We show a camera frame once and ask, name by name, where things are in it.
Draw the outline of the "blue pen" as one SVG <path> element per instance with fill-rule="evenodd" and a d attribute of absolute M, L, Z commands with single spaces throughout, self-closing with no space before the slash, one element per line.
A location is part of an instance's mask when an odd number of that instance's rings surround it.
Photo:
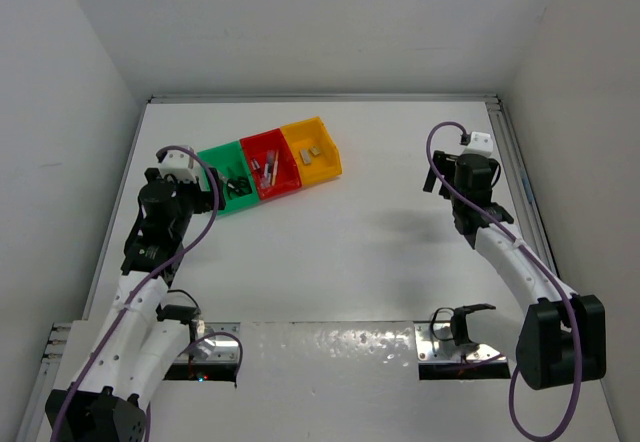
<path fill-rule="evenodd" d="M 271 175 L 273 170 L 274 160 L 277 158 L 277 156 L 278 156 L 277 150 L 271 150 L 267 153 L 267 158 L 266 158 L 266 174 L 267 175 Z"/>

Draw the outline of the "grey eraser block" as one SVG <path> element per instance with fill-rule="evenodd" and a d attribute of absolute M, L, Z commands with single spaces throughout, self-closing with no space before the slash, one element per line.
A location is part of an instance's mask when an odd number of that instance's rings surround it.
<path fill-rule="evenodd" d="M 300 151 L 300 157 L 304 165 L 310 165 L 312 163 L 311 155 L 306 149 Z"/>

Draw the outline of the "dark red pen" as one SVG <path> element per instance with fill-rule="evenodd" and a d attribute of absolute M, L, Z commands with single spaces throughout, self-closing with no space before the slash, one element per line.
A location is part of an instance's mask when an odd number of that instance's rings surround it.
<path fill-rule="evenodd" d="M 263 168 L 263 182 L 262 182 L 262 183 L 260 183 L 260 186 L 261 186 L 262 188 L 268 188 L 268 187 L 270 187 L 270 186 L 271 186 L 271 182 L 270 182 L 270 180 L 271 180 L 271 175 L 267 175 L 267 174 L 266 174 L 266 164 L 265 164 L 265 165 L 264 165 L 264 168 Z"/>

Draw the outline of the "yellow highlighter pen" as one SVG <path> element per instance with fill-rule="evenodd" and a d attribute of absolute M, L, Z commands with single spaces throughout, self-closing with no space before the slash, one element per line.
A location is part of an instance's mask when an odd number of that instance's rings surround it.
<path fill-rule="evenodd" d="M 270 182 L 271 182 L 271 186 L 275 186 L 275 185 L 276 185 L 276 182 L 277 182 L 277 175 L 278 175 L 278 169 L 279 169 L 279 159 L 278 159 L 278 158 L 276 158 L 276 159 L 274 160 L 273 170 L 272 170 L 272 173 L 271 173 L 271 180 L 270 180 Z"/>

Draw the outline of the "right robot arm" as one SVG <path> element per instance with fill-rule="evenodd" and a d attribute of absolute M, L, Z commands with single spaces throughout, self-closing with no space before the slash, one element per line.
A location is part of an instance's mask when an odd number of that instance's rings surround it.
<path fill-rule="evenodd" d="M 603 378 L 604 305 L 596 296 L 581 296 L 544 273 L 540 259 L 521 241 L 511 214 L 492 199 L 499 162 L 443 151 L 435 151 L 428 161 L 425 191 L 442 184 L 438 193 L 452 204 L 456 230 L 490 263 L 523 310 L 524 322 L 513 347 L 527 385 L 534 390 L 568 385 L 577 364 L 582 366 L 582 380 Z"/>

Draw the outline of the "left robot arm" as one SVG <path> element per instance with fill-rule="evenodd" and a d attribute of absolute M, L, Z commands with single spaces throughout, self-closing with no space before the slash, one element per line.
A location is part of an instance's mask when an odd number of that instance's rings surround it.
<path fill-rule="evenodd" d="M 145 177 L 99 338 L 68 389 L 52 390 L 45 404 L 53 441 L 147 440 L 150 399 L 190 342 L 188 322 L 158 314 L 189 250 L 192 216 L 217 214 L 223 185 L 210 165 L 201 175 L 149 168 Z"/>

